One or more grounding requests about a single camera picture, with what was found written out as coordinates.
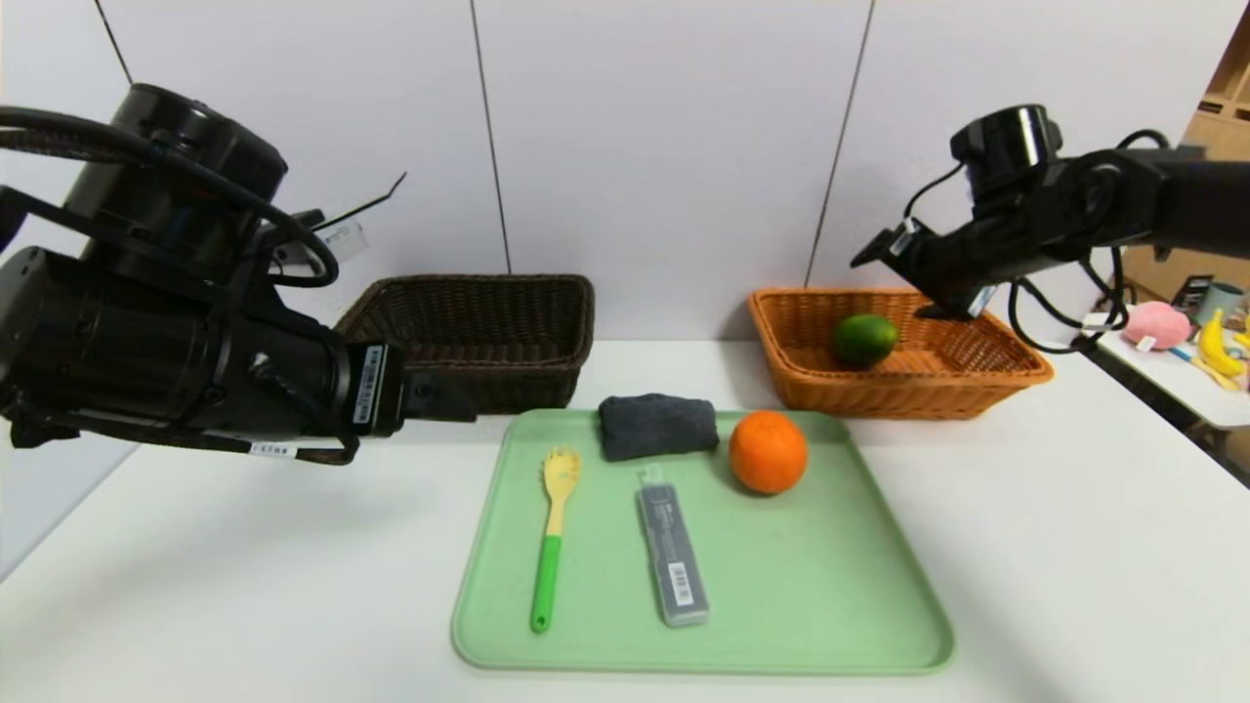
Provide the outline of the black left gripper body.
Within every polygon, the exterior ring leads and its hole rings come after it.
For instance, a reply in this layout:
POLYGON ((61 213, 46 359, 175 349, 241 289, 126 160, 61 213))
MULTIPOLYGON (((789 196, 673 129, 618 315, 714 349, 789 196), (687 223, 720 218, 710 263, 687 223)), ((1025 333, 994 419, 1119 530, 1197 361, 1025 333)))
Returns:
POLYGON ((268 362, 272 377, 312 397, 300 409, 272 382, 249 373, 249 437, 388 437, 401 427, 402 359, 382 340, 349 340, 318 326, 312 334, 272 329, 252 362, 268 362))

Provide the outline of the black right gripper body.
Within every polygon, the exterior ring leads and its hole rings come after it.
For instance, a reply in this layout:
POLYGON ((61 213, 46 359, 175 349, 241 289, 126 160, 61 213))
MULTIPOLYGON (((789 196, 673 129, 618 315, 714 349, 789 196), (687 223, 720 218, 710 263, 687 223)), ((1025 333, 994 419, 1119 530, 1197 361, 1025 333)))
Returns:
POLYGON ((1000 284, 1042 258, 1030 216, 1022 206, 972 218, 945 234, 916 219, 902 220, 885 226, 892 228, 895 240, 881 260, 930 301, 972 306, 979 316, 1000 284))

